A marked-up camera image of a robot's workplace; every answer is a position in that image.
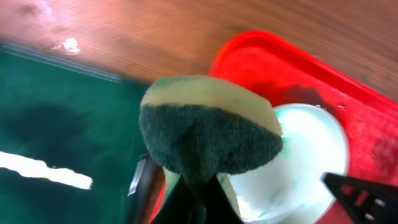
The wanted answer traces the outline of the green yellow sponge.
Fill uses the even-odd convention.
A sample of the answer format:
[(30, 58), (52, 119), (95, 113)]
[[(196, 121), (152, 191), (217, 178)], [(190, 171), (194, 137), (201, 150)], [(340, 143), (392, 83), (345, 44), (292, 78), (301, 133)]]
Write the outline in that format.
[(142, 98), (139, 126), (164, 170), (165, 196), (180, 177), (198, 189), (216, 176), (235, 211), (228, 177), (268, 164), (283, 148), (282, 128), (267, 99), (208, 76), (154, 82)]

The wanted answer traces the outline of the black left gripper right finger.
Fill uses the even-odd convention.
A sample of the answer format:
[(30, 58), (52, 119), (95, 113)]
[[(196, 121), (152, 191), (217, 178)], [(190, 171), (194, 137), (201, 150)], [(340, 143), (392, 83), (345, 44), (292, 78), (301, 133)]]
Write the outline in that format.
[(243, 224), (216, 175), (203, 188), (203, 203), (206, 208), (206, 224)]

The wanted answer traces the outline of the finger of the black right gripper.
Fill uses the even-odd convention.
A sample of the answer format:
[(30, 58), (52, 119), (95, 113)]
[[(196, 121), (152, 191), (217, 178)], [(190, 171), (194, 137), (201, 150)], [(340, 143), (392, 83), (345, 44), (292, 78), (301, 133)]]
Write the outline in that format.
[(323, 183), (353, 223), (397, 224), (397, 187), (326, 172)]

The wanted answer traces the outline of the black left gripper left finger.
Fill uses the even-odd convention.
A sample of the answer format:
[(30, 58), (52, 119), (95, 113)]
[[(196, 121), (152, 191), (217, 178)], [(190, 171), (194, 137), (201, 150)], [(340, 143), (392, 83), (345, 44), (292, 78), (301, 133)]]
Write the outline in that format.
[(150, 224), (191, 224), (193, 196), (183, 176)]

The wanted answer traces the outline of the white plate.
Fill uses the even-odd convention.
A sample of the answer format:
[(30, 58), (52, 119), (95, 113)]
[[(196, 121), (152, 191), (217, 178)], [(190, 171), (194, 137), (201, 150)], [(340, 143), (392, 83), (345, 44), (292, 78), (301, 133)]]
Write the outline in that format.
[(275, 109), (283, 150), (270, 163), (230, 176), (244, 223), (316, 223), (334, 197), (324, 173), (345, 175), (349, 166), (346, 133), (324, 109), (287, 104)]

